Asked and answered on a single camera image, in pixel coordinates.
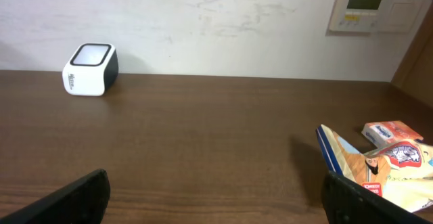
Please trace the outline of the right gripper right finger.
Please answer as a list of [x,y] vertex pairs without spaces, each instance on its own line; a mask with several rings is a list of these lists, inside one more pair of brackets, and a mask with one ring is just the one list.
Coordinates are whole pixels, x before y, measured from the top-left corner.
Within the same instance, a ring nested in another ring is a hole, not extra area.
[[432,224],[333,171],[323,180],[321,202],[333,224]]

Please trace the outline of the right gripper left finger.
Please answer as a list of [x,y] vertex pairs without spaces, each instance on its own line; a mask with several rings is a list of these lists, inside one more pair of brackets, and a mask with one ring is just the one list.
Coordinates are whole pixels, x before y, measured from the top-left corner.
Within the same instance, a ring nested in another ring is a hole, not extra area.
[[97,169],[1,218],[1,224],[100,224],[109,199],[107,172]]

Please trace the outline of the yellow snack bag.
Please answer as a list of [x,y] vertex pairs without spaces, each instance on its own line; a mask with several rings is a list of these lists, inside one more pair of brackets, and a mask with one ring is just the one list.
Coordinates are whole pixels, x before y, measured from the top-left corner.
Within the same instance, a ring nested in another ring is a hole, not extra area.
[[330,171],[409,212],[432,205],[432,146],[402,139],[362,154],[325,125],[316,134]]

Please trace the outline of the orange tissue pack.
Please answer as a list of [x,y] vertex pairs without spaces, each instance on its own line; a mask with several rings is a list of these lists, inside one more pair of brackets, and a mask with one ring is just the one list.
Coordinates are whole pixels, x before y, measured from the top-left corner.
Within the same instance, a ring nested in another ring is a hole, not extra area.
[[404,139],[411,139],[420,143],[424,140],[419,133],[400,120],[369,122],[364,125],[361,133],[377,148]]

